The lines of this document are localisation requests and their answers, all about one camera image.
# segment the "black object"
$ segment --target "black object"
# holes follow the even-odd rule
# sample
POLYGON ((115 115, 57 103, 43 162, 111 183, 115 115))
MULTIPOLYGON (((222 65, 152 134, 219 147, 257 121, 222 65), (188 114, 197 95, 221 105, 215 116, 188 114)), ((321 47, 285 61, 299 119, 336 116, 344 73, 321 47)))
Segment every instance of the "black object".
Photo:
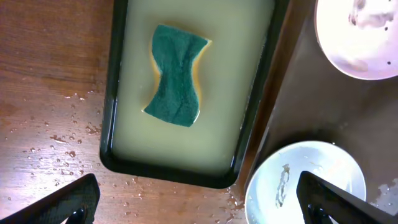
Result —
POLYGON ((109 53, 108 81, 106 84, 103 128, 101 133, 100 158, 111 171, 155 179, 170 180, 185 184, 223 189, 235 183, 242 167, 244 155, 249 144, 259 102, 271 67, 271 60, 279 39, 280 30, 290 0, 275 1, 275 9, 268 29, 266 44, 257 68, 249 104, 244 115, 242 130, 231 161, 230 170, 221 177, 203 175, 164 166, 122 160, 112 152, 113 128, 117 110, 119 72, 123 51, 124 26, 126 24, 128 0, 114 2, 111 50, 109 53))
POLYGON ((303 171, 297 185, 297 197, 306 224, 398 223, 398 219, 358 199, 333 184, 303 171))
POLYGON ((89 224, 94 221, 100 188, 94 174, 72 182, 21 211, 0 220, 0 224, 51 223, 89 224))

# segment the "scrubbing pad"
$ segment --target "scrubbing pad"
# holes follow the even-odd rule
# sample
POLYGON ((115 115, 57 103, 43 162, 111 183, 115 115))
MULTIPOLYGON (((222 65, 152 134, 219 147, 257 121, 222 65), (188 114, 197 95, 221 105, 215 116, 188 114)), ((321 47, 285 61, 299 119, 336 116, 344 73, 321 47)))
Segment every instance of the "scrubbing pad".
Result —
POLYGON ((144 109, 147 114, 186 127, 195 122, 200 111, 197 63, 210 43, 175 27, 157 26, 152 38, 152 62, 160 83, 144 109))

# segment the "wooden table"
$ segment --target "wooden table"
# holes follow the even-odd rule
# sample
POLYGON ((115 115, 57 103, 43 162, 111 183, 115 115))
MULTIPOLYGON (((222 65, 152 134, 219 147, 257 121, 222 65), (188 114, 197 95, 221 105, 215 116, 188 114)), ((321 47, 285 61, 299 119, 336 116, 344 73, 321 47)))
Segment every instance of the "wooden table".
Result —
POLYGON ((243 185, 212 190, 100 163, 113 0, 0 1, 0 219, 94 173, 95 223, 245 223, 243 185))

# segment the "gray surface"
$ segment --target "gray surface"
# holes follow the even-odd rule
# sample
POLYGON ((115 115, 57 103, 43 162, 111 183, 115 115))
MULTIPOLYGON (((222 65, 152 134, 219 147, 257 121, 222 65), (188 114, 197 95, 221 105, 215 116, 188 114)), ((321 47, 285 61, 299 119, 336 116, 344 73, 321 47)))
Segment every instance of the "gray surface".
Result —
POLYGON ((380 185, 398 178, 398 78, 342 74, 319 47, 312 21, 303 28, 255 166, 293 142, 335 142, 362 168, 373 202, 380 185))

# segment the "black tray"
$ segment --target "black tray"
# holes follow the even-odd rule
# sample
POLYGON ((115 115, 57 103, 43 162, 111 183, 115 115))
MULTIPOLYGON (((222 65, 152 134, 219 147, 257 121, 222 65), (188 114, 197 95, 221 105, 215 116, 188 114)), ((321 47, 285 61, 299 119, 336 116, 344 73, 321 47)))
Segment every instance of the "black tray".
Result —
POLYGON ((114 156, 112 152, 112 139, 118 102, 119 71, 123 51, 124 26, 126 23, 128 0, 115 1, 113 8, 112 37, 109 53, 103 128, 99 151, 99 156, 104 166, 111 171, 123 174, 169 180, 215 189, 223 189, 233 185, 238 178, 244 155, 248 148, 254 121, 257 115, 257 109, 262 98, 264 85, 271 66, 272 56, 277 45, 289 1, 290 0, 275 1, 275 9, 271 19, 271 25, 267 33, 267 41, 259 61, 249 104, 244 116, 242 130, 239 134, 238 144, 236 145, 233 160, 231 161, 231 168, 221 177, 213 177, 164 166, 154 166, 140 162, 125 161, 114 156))

